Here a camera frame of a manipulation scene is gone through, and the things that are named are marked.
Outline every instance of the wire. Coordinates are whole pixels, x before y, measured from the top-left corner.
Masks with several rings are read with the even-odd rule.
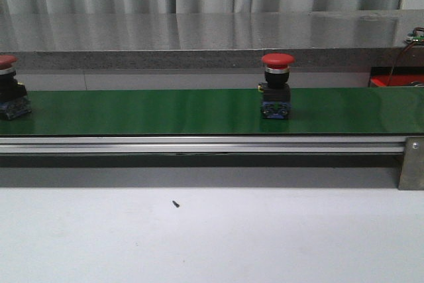
[[[396,67],[396,64],[398,64],[398,61],[399,61],[399,59],[410,49],[410,48],[412,48],[413,46],[415,46],[417,43],[416,42],[411,42],[411,43],[409,43],[405,48],[403,48],[402,49],[402,51],[401,52],[399,52],[399,54],[397,55],[397,57],[396,57],[396,60],[395,60],[395,63],[393,63],[393,66],[392,66],[392,68],[390,69],[390,74],[389,74],[389,78],[388,78],[388,80],[387,80],[387,83],[386,83],[386,86],[389,86],[390,85],[390,82],[391,82],[391,80],[392,80],[392,76],[393,76],[393,71],[395,70],[395,67]]]

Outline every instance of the metal bracket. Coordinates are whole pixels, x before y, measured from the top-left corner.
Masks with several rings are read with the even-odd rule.
[[[424,137],[406,140],[400,190],[424,190]]]

